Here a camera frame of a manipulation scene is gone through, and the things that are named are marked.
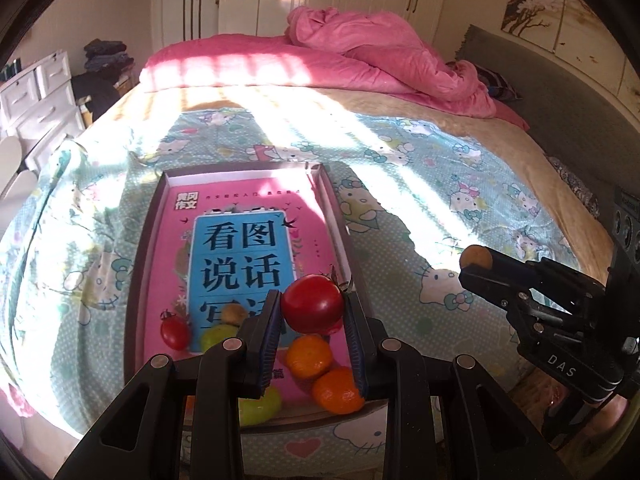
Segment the tangerine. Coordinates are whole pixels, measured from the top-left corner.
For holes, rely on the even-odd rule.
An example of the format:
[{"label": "tangerine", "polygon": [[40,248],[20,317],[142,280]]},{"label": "tangerine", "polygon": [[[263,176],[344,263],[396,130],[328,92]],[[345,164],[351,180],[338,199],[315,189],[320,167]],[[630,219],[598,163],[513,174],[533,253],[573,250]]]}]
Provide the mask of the tangerine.
[{"label": "tangerine", "polygon": [[287,368],[298,379],[312,379],[324,373],[334,362],[329,343],[319,335],[303,335],[295,339],[287,350]]},{"label": "tangerine", "polygon": [[336,415],[354,413],[364,406],[364,399],[353,382],[353,373],[345,366],[316,380],[311,395],[319,406]]}]

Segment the white chair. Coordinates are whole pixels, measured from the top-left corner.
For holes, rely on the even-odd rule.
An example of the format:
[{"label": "white chair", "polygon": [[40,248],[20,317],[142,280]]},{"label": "white chair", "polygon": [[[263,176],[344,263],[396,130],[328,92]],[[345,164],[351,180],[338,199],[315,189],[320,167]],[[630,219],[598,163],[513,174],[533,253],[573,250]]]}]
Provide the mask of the white chair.
[{"label": "white chair", "polygon": [[21,161],[18,137],[0,140],[0,238],[38,183],[32,171],[18,173]]}]

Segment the teal fabric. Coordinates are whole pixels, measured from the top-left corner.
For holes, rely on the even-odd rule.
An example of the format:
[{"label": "teal fabric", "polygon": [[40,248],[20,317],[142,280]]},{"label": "teal fabric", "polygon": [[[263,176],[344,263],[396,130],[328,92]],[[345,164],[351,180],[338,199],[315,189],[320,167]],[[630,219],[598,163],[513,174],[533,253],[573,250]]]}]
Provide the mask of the teal fabric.
[{"label": "teal fabric", "polygon": [[[437,358],[471,353],[511,388],[526,368],[517,338],[501,309],[462,288],[459,254],[479,243],[577,268],[566,239],[472,131],[461,138],[425,121],[351,119],[318,136],[222,108],[183,113],[170,128],[98,123],[66,140],[0,244],[0,356],[10,380],[51,422],[86,432],[123,386],[132,263],[162,170],[311,160],[328,168],[372,309],[389,334]],[[246,471],[328,476],[377,466],[381,413],[244,436]]]}]

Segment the bed sheet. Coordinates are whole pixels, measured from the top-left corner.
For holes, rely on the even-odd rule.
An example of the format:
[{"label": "bed sheet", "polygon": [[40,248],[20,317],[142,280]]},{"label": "bed sheet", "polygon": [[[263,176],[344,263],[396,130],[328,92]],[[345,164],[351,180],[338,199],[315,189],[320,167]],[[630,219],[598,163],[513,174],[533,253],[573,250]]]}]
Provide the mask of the bed sheet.
[{"label": "bed sheet", "polygon": [[[10,328],[0,335],[2,360],[27,400],[70,433],[90,427],[122,387],[130,273],[161,171],[230,160],[327,163],[390,335],[439,358],[474,354],[513,386],[525,369],[516,338],[500,309],[460,287],[460,251],[479,242],[521,259],[551,256],[601,279],[610,242],[521,130],[437,112],[424,118],[425,108],[407,106],[304,88],[134,91],[65,141],[0,246],[0,308]],[[508,146],[520,134],[524,146]],[[513,152],[522,157],[515,173]],[[540,172],[557,189],[537,189]],[[375,466],[382,412],[244,436],[246,470],[290,476]],[[265,449],[279,452],[267,457]]]}]

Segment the drawer handle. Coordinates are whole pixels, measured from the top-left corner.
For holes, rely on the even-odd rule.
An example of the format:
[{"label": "drawer handle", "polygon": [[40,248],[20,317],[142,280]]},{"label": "drawer handle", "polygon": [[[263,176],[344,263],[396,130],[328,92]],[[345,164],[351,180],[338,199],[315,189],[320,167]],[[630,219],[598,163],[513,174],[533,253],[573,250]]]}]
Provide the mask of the drawer handle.
[{"label": "drawer handle", "polygon": [[18,101],[22,101],[25,97],[27,97],[28,93],[25,92],[24,94],[22,94],[20,97],[15,98],[13,101],[11,101],[12,105],[15,105]]},{"label": "drawer handle", "polygon": [[41,118],[38,119],[38,124],[40,124],[42,121],[44,121],[44,119],[47,119],[48,117],[50,117],[52,115],[53,112],[56,111],[56,107],[52,106],[51,110],[49,110],[46,114],[44,114]]}]

